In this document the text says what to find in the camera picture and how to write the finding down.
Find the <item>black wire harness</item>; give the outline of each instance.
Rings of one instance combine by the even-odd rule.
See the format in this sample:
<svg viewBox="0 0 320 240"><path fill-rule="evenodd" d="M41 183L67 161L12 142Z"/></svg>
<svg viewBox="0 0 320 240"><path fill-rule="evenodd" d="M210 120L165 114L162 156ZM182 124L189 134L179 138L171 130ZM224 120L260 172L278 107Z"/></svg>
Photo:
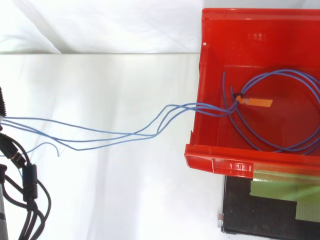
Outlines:
<svg viewBox="0 0 320 240"><path fill-rule="evenodd" d="M17 147L23 153L25 159L18 152ZM3 197L11 204L27 210L26 220L18 240L36 240L42 234L46 225L46 221L50 214L52 205L50 194L42 184L42 182L38 180L37 166L30 162L28 154L16 140L0 133L0 151L3 152L3 154L8 159L10 159L18 169L22 169L23 187L20 187L9 176L5 175L7 166L0 164L0 184L2 186ZM26 203L16 201L8 195L5 187L5 181L11 184L17 191L19 191L23 195L23 201ZM35 199L38 197L38 184L42 188L48 199L48 208L45 215L43 215L43 213L38 209L38 206L35 202ZM40 225L32 235L38 217L40 219Z"/></svg>

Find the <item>orange tag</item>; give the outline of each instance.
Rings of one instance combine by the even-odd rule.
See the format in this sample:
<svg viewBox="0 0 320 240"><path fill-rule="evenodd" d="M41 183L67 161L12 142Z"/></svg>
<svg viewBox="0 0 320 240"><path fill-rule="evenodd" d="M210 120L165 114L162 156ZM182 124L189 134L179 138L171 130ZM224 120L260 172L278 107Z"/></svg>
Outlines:
<svg viewBox="0 0 320 240"><path fill-rule="evenodd" d="M273 100L269 99L257 99L257 98L241 98L237 96L235 98L240 104L247 104L258 107L267 107L270 108Z"/></svg>

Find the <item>green tape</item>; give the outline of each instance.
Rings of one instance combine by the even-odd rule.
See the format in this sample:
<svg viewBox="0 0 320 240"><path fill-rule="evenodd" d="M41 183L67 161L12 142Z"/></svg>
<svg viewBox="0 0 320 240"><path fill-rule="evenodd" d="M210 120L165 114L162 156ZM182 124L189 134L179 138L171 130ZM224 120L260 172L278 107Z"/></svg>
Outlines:
<svg viewBox="0 0 320 240"><path fill-rule="evenodd" d="M296 219L320 223L320 178L281 172L254 172L251 196L297 202Z"/></svg>

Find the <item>blue cable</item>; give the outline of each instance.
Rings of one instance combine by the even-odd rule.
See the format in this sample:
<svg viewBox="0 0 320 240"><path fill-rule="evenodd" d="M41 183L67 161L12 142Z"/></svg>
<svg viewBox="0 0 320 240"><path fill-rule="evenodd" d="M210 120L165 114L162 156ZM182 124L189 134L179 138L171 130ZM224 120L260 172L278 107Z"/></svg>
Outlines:
<svg viewBox="0 0 320 240"><path fill-rule="evenodd" d="M245 94L252 86L254 86L256 83L260 82L261 80L265 79L266 77L269 77L271 75L281 75L281 76L286 76L286 77L290 77L293 78L295 80L298 80L299 82L303 83L312 93L313 95L316 97L318 103L320 104L320 98L318 96L318 94L316 93L316 91L320 94L320 89L319 87L316 85L320 85L320 82L314 78L313 76L301 72L301 71L297 71L297 70L292 70L292 69L281 69L281 70L276 70L276 71L272 71L272 72L266 72L263 74L260 74L258 76L253 77L251 80L249 80L244 87L241 90L242 94ZM314 88L315 90L304 80L301 79L298 76L303 77L307 82L309 82ZM232 115L234 112L237 112L237 114L239 115L240 119L243 121L244 125L249 129L249 131L256 136L259 140L261 140L262 142L278 149L277 151L275 151L276 153L282 152L282 151L287 151L287 152L297 152L297 151L303 151L306 150L308 148L311 148L313 145L313 148L308 150L307 152L304 153L304 155L307 155L309 153L311 153L312 151L314 151L319 145L320 145L320 137L318 137L316 140L314 140L312 143L308 144L307 146L301 147L301 148L296 148L299 147L305 143L307 143L308 141L310 141L312 138L314 138L318 132L320 131L320 126L318 129L316 129L316 131L309 136L307 139L294 144L292 146L289 147L281 147L281 146L277 146L273 143L268 142L267 140L265 140L264 138L262 138L261 136L259 136L250 126L249 124L246 122L246 120L243 118L243 116L241 115L241 113L239 112L239 109L237 108L238 106L238 101L233 99L233 104L232 106L229 108L228 104L227 104L227 97L226 97L226 91L225 91L225 80L226 80L226 74L223 73L223 78L222 78L222 93L223 93L223 101L224 101L224 107L220 108L220 107L216 107L207 103L187 103L184 105L175 105L175 104L169 104L167 106L165 106L160 113L156 116L155 119L153 119L146 127L140 129L139 131L136 132L132 132L132 133L127 133L127 132L112 132L112 131L103 131L103 130L97 130L97 129L92 129L92 128L87 128L87 127L82 127L82 126L77 126L77 125L73 125L73 124L69 124L69 123L65 123L65 122L61 122L61 121L56 121L56 120L50 120L50 119L44 119L44 118L37 118L37 117L6 117L3 121L7 122L7 123L1 123L3 125L12 127L12 128L16 128L19 130L23 130L23 131L28 131L34 134L39 134L41 136L50 138L54 141L56 141L59 144L62 144L68 148L71 148L75 151L85 151L85 150L93 150L93 149L99 149L99 148L104 148L104 147L109 147L109 146L113 146L116 144L121 144L121 143L126 143L126 142L132 142L132 141L139 141L139 140L146 140L146 139L152 139L154 137L156 137L157 135L159 135L161 132L164 131L164 129L169 125L170 122L172 122L177 116L179 116L180 114L186 112L186 111L195 111L198 113L202 113L205 115L209 115L212 117L224 117L224 116L228 116L231 123L233 124L233 126L235 127L235 129L237 130L237 132L243 137L243 139L254 149L261 151L260 148L258 148L257 146L255 146L244 134L243 132L239 129L239 127L236 125L235 121L232 118ZM233 90L232 87L230 87L230 92L231 95L233 95ZM167 109L167 108L172 108L171 110L169 110L166 115L164 116L164 118L162 119L162 121L160 122L156 133L154 134L142 134L141 132L146 130L148 127L150 127L159 117L160 115ZM165 120L167 119L167 117L170 115L170 113L172 113L173 111L179 109L179 108L183 108L183 110L181 110L180 112L178 112L177 114L175 114L173 117L171 117L168 122L163 126ZM223 114L213 114L207 111L202 111L202 110L210 110L210 111L217 111L217 112L222 112ZM53 137L50 136L42 131L39 131L35 128L29 127L27 125L23 125L14 121L10 121L8 119L12 119L12 120L39 120L39 121L47 121L47 122L52 122L52 123L57 123L57 124L62 124L65 126L69 126L69 127L74 127L74 128L79 128L79 129L83 129L83 130L87 130L87 131L93 131L93 132L99 132L99 133L107 133L107 134L115 134L115 135L122 135L119 137L113 137L113 138L104 138L104 139L92 139L92 140L67 140L67 139L61 139L61 138L57 138L57 137ZM114 143L110 143L110 144L105 144L105 145L101 145L101 146L97 146L97 147L90 147L90 148L74 148L72 146L69 146L63 142L70 142L70 143L89 143L89 142L104 142L104 141L112 141L112 140L118 140L118 139L122 139L122 138L126 138L129 136L140 136L142 138L135 138L135 139L129 139L129 140L123 140L123 141L118 141L118 142L114 142ZM35 149L37 149L38 147L44 145L44 144L50 144L52 146L55 147L57 154L59 155L59 151L58 148L49 142L44 142L40 145L38 145L37 147L35 147L34 149L28 151L32 152Z"/></svg>
<svg viewBox="0 0 320 240"><path fill-rule="evenodd" d="M312 87L310 87L310 85L308 85L303 79L295 76L295 75L291 75L291 74L287 74L287 72L289 73L294 73L294 74L297 74L297 75L300 75L302 77L304 77L305 79L307 79L313 86L314 88L317 90L318 93L320 93L320 89L318 88L318 86L314 83L314 81L320 85L320 82L318 80L316 80L314 77L312 77L311 75L307 74L307 73L304 73L304 72L300 72L300 71L297 71L297 70L291 70L291 69L281 69L281 70L276 70L276 71L272 71L272 72L267 72L267 73L263 73L263 74L260 74L254 78L252 78L250 81L248 81L245 86L243 87L243 89L241 90L241 93L244 95L252 86L254 86L256 83L260 82L261 80L265 79L266 77L268 76L271 76L271 75L282 75L282 76L286 76L286 77L290 77L290 78L293 78L293 79L296 79L298 80L299 82L303 83L305 86L307 86L309 88L309 90L313 93L313 95L316 97L318 103L320 104L320 99L319 99L319 96L317 95L317 93L314 91L314 89ZM226 100L226 93L225 93L225 74L223 74L223 98L224 98L224 106L227 108L227 100ZM277 148L279 150L275 151L277 153L281 152L281 151L287 151L287 152L298 152L298 151L303 151L303 150L306 150L310 147L312 147L312 145L316 144L319 142L320 140L320 137L318 137L315 141L313 141L312 143L310 143L309 145L305 146L305 147L302 147L302 148L296 148L296 149L293 149L295 147L298 147L298 146L301 146L305 143L307 143L309 140L311 140L312 138L314 138L317 133L320 131L320 126L318 127L318 129L315 130L315 132L309 136L307 139L297 143L297 144L294 144L292 146L289 146L289 147L281 147L281 146L277 146L273 143L270 143L268 142L267 140L265 140L264 138L262 138L261 136L259 136L250 126L249 124L247 123L247 121L244 119L244 117L241 115L240 111L238 108L235 109L237 114L239 115L240 119L242 120L242 122L244 123L244 125L249 129L249 131L254 135L256 136L258 139L260 139L262 142L274 147L274 148ZM234 120L232 119L231 115L229 113L228 114L228 117L229 119L231 120L231 123L233 124L233 126L235 127L235 129L237 130L237 132L244 138L244 140L250 144L253 148L255 148L256 150L258 151L261 151L261 149L259 149L257 146L255 146L242 132L241 130L238 128L238 126L236 125L236 123L234 122ZM317 144L314 148L312 148L310 151L307 151L306 153L304 153L304 155L307 155L307 154L310 154L312 151L314 151L318 146L319 144Z"/></svg>
<svg viewBox="0 0 320 240"><path fill-rule="evenodd" d="M44 136L44 137L47 137L47 138L50 138L56 142L58 142L59 144L62 144L72 150L75 150L75 151L86 151L86 150L94 150L94 149L99 149L99 148L104 148L104 147L109 147L109 146L113 146L113 145L116 145L116 144L121 144L121 143L127 143L127 142L132 142L132 141L139 141L139 140L146 140L146 139L152 139L154 137L156 137L157 135L159 135L168 125L169 123L175 119L177 116L179 116L180 114L186 112L186 111L189 111L189 110L192 110L192 111L197 111L197 112L201 112L203 114L206 114L206 115L209 115L209 116L213 116L213 117L220 117L222 115L217 115L217 114L212 114L212 113L209 113L209 112L205 112L205 111L201 111L199 109L206 109L206 110L217 110L219 109L219 111L221 110L221 112L227 112L227 113L233 113L235 111L235 106L237 105L237 102L235 102L232 107L230 108L230 110L225 110L225 109L222 109L222 108L217 108L217 107L212 107L212 105L209 105L209 104L205 104L207 106L210 106L210 107L206 107L206 106L196 106L196 107L186 107L188 105L194 105L195 103L188 103L188 104L185 104L185 105L172 105L171 104L171 107L175 107L175 106L178 106L174 109L172 109L171 111L169 111L165 117L162 119L158 129L157 129L157 132L155 134L149 134L148 137L144 137L144 138L136 138L136 139L129 139L129 140L124 140L124 141L119 141L119 142L114 142L114 143L110 143L110 144L105 144L105 145L101 145L101 146L97 146L97 147L89 147L89 148L74 148L70 145L67 145L63 142L61 142L59 140L59 138L56 138L56 137L52 137L42 131L39 131L35 128L32 128L32 127L29 127L29 126L26 126L26 125L23 125L23 124L20 124L20 123L16 123L16 122L13 122L13 121L9 121L7 120L6 122L10 122L10 123L13 123L13 124L16 124L16 125L19 125L21 127L24 127L24 128L21 128L21 127L17 127L17 126L14 126L14 125L11 125L11 124L8 124L8 123L2 123L3 125L5 126L9 126L9 127L12 127L12 128L16 128L16 129L19 129L19 130L23 130L23 131L27 131L27 132L30 132L30 133L35 133L35 134L39 134L41 136ZM174 115L165 125L164 127L161 128L162 124L164 123L165 119L167 118L167 116L169 115L169 113L171 113L173 110L176 110L177 108L184 108L184 110L180 111L179 113L177 113L176 115ZM92 142L92 141L109 141L110 139L114 139L114 138L109 138L109 139L96 139L96 140L84 140L84 141L81 141L82 143L83 142ZM66 139L63 139L65 142L74 142L73 140L66 140Z"/></svg>
<svg viewBox="0 0 320 240"><path fill-rule="evenodd" d="M215 111L220 111L220 112L226 112L226 113L233 113L235 111L234 107L236 106L237 103L233 104L232 107L227 110L225 109L221 109L221 108L218 108L218 107L215 107L215 106L212 106L210 104L206 104L206 103L187 103L187 104L184 104L184 105L176 105L176 104L169 104L167 106L165 106L161 112L156 116L155 119L153 119L147 126L145 126L144 128L136 131L136 132L133 132L133 133L124 133L124 132L115 132L114 134L121 134L123 136L119 136L119 137L114 137L114 138L104 138L104 139L93 139L93 140L68 140L68 139L61 139L61 138L57 138L57 137L53 137L55 140L58 140L58 141L61 141L61 142L69 142L69 143L90 143L90 142L104 142L104 141L111 141L111 140L118 140L118 139L122 139L122 138L126 138L126 137L129 137L131 135L136 135L136 136L143 136L143 137L151 137L153 136L153 134L141 134L140 132L146 130L147 128L149 128L158 118L159 116L165 111L166 108L169 108L169 107L175 107L173 108L172 110L170 110L164 118L167 118L167 116L172 112L172 111L175 111L179 108L187 108L186 106L190 106L190 105L203 105L203 106L207 106L207 107L203 107L202 109L207 109L207 110L215 110ZM208 114L212 117L223 117L223 116L226 116L226 114L212 114L212 113L208 113L208 112L204 112L204 111L201 111L201 110L197 110L197 112L199 113L202 113L202 114ZM33 131L37 131L36 129L32 128L32 127L28 127L26 125L23 125L23 124L20 124L20 123L17 123L17 122L14 122L14 121L10 121L10 120L7 120L7 119L24 119L24 118L20 118L20 117L6 117L3 121L4 122L7 122L7 123L11 123L11 124L15 124L15 125L18 125L18 126L21 126L21 127L24 127L24 128L28 128L28 129L31 129ZM51 120L48 120L49 122L54 122L54 123L60 123L60 124L64 124L63 122L58 122L58 121L51 121ZM94 132L101 132L99 130L95 130L95 129L90 129L90 128L86 128L86 130L90 130L90 131L94 131Z"/></svg>

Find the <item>black surface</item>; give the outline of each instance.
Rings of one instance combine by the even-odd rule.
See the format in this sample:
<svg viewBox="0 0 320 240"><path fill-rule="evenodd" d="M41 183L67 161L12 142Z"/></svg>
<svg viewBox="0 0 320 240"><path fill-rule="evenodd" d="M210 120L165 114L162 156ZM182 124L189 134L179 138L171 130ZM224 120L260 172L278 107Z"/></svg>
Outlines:
<svg viewBox="0 0 320 240"><path fill-rule="evenodd" d="M280 240L320 240L320 223L296 220L297 203L250 196L251 179L225 178L223 228Z"/></svg>

